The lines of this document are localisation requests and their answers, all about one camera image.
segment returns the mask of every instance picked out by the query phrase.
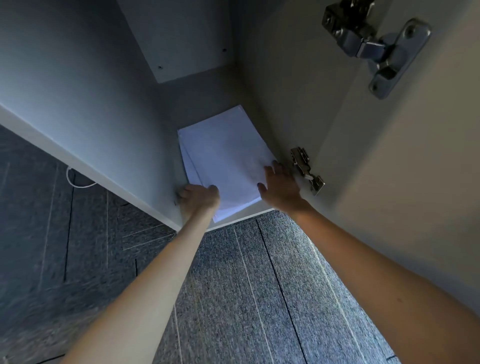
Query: cabinet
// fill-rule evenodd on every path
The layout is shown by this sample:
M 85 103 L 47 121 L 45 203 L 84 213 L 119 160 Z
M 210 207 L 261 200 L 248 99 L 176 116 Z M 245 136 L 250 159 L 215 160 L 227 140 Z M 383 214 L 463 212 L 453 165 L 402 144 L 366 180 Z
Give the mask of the cabinet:
M 476 305 L 480 5 L 378 1 L 379 34 L 433 29 L 380 101 L 321 26 L 331 2 L 4 1 L 0 122 L 178 230 L 176 130 L 242 104 L 279 159 L 307 150 L 318 210 Z

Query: gray carpet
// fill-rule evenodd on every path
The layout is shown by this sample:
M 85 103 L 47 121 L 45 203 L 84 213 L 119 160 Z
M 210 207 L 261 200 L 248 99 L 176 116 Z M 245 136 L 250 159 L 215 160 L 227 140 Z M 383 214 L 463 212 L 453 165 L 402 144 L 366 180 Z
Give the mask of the gray carpet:
M 0 358 L 54 364 L 174 231 L 0 127 Z M 78 184 L 89 180 L 75 175 Z M 205 235 L 154 363 L 397 363 L 308 238 L 271 212 Z

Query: stack of paper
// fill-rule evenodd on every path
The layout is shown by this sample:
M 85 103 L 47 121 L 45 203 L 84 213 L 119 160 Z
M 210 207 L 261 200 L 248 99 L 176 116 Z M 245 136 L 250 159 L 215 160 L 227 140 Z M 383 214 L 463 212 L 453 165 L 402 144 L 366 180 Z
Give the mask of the stack of paper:
M 260 201 L 257 183 L 275 159 L 241 105 L 178 130 L 190 183 L 220 191 L 218 222 Z

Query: cabinet hinge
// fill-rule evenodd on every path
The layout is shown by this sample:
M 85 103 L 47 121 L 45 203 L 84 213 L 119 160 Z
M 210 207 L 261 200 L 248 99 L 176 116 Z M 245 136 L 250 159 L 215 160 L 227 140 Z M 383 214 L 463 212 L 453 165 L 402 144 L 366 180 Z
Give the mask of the cabinet hinge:
M 378 38 L 367 23 L 373 0 L 342 0 L 325 9 L 322 25 L 349 57 L 369 61 L 373 80 L 369 90 L 378 99 L 386 98 L 416 55 L 427 43 L 431 27 L 410 19 L 398 34 Z
M 307 152 L 304 148 L 297 147 L 291 149 L 290 154 L 292 155 L 293 165 L 297 167 L 303 178 L 310 181 L 310 190 L 314 196 L 317 196 L 322 187 L 325 186 L 325 182 L 320 176 L 315 176 L 310 173 L 311 168 L 308 164 L 310 158 L 308 158 Z

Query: cable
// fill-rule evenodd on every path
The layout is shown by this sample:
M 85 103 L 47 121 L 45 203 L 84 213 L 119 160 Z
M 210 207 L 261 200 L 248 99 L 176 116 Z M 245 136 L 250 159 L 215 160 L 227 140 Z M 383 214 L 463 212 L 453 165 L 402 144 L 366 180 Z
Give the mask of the cable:
M 68 175 L 68 172 L 71 170 L 71 167 L 67 167 L 67 171 L 65 172 L 65 175 L 67 176 L 67 182 L 70 184 L 70 186 L 75 187 L 75 188 L 88 188 L 96 185 L 96 182 L 93 182 L 92 184 L 89 184 L 88 186 L 77 186 L 76 184 L 73 184 L 72 181 L 70 181 L 70 176 Z

